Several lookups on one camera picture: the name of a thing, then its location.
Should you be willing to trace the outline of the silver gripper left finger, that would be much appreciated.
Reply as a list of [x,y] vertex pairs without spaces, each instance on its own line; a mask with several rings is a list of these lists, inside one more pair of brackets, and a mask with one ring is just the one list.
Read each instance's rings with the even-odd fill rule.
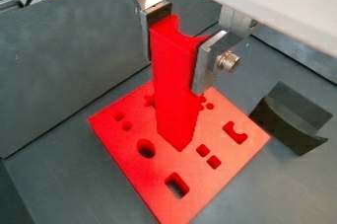
[[171,3],[166,0],[137,0],[137,3],[139,7],[145,57],[151,60],[149,28],[170,14]]

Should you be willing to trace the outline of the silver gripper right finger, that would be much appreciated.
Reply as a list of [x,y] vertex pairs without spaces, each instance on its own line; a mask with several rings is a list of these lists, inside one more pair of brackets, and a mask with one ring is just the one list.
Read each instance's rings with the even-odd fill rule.
[[217,73],[231,73],[239,64],[233,48],[249,36],[257,22],[237,10],[223,6],[219,12],[219,30],[198,46],[190,91],[201,96],[215,81]]

